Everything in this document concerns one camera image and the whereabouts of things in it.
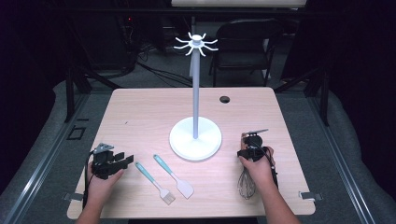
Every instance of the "table hole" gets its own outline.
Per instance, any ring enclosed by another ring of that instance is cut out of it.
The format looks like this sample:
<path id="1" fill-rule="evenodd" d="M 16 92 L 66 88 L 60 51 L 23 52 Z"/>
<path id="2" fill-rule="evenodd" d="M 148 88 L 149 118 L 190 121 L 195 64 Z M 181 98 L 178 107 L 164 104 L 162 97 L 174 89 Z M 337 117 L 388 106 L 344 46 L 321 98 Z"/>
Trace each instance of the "table hole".
<path id="1" fill-rule="evenodd" d="M 222 103 L 224 103 L 224 104 L 228 104 L 228 103 L 230 103 L 230 97 L 228 97 L 228 96 L 221 96 L 221 97 L 220 97 L 220 101 L 221 101 Z"/>

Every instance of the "spatula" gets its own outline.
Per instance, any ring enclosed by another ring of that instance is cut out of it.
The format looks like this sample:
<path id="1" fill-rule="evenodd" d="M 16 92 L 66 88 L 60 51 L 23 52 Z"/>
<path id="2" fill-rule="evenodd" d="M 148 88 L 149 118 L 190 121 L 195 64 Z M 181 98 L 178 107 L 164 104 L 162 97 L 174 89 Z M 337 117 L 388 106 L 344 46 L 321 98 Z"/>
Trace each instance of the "spatula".
<path id="1" fill-rule="evenodd" d="M 135 163 L 137 169 L 142 172 L 142 174 L 148 178 L 151 183 L 157 187 L 157 189 L 160 191 L 160 196 L 161 198 L 167 203 L 170 204 L 172 201 L 175 200 L 175 196 L 168 190 L 168 189 L 163 189 L 161 186 L 154 180 L 154 178 L 149 174 L 149 172 L 140 164 L 140 162 Z"/>
<path id="2" fill-rule="evenodd" d="M 178 191 L 180 191 L 180 193 L 183 194 L 186 199 L 190 198 L 190 196 L 194 193 L 192 185 L 190 185 L 189 182 L 185 180 L 177 178 L 177 176 L 172 172 L 169 166 L 163 161 L 163 159 L 161 159 L 159 155 L 154 155 L 154 160 L 158 162 L 161 167 L 176 180 Z"/>

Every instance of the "chair backrest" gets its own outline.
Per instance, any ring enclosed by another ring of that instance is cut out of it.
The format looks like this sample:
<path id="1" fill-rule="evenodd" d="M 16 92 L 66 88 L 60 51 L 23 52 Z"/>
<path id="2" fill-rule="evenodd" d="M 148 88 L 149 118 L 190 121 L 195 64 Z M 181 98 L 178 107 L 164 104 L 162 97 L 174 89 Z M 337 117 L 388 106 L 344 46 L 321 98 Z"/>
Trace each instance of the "chair backrest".
<path id="1" fill-rule="evenodd" d="M 262 51 L 262 41 L 269 39 L 268 49 L 283 34 L 283 26 L 275 19 L 241 19 L 220 26 L 216 33 L 220 51 Z"/>

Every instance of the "white utensil stand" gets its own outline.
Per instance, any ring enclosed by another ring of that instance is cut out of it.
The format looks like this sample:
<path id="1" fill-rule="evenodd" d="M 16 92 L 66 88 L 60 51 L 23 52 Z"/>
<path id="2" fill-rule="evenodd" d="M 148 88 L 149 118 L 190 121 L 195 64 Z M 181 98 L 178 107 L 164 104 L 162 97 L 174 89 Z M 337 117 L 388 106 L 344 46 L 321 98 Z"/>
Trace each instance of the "white utensil stand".
<path id="1" fill-rule="evenodd" d="M 169 142 L 175 153 L 189 161 L 202 161 L 213 156 L 221 145 L 221 131 L 210 119 L 199 117 L 199 81 L 200 81 L 200 54 L 205 57 L 202 47 L 212 49 L 205 44 L 214 44 L 205 42 L 205 34 L 191 35 L 190 41 L 184 41 L 177 38 L 180 43 L 186 43 L 183 47 L 175 49 L 184 49 L 190 47 L 186 55 L 191 54 L 192 86 L 193 86 L 193 116 L 179 121 L 169 134 Z"/>

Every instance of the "light wood surface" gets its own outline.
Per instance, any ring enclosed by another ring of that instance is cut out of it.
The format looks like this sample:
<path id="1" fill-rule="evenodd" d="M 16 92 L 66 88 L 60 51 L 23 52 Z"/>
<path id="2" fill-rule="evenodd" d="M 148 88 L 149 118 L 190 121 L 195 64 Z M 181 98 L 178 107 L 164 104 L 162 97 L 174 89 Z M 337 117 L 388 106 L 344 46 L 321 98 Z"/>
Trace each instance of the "light wood surface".
<path id="1" fill-rule="evenodd" d="M 228 104 L 220 96 L 229 96 Z M 113 92 L 93 142 L 114 146 L 115 153 L 134 155 L 156 181 L 176 199 L 167 205 L 159 191 L 136 169 L 134 163 L 117 183 L 102 217 L 255 217 L 265 212 L 258 193 L 243 199 L 237 182 L 243 166 L 236 157 L 243 132 L 260 133 L 263 144 L 275 151 L 279 190 L 296 215 L 315 212 L 313 202 L 301 199 L 299 191 L 309 191 L 275 94 L 270 88 L 201 88 L 200 116 L 220 128 L 219 151 L 205 161 L 185 161 L 172 150 L 169 133 L 180 120 L 192 116 L 192 89 L 119 89 Z M 152 158 L 158 154 L 180 178 L 192 184 L 187 200 L 177 190 L 176 181 Z M 84 189 L 83 175 L 76 192 Z M 77 218 L 81 202 L 71 202 L 67 215 Z"/>
<path id="2" fill-rule="evenodd" d="M 306 0 L 172 0 L 173 7 L 305 7 Z"/>

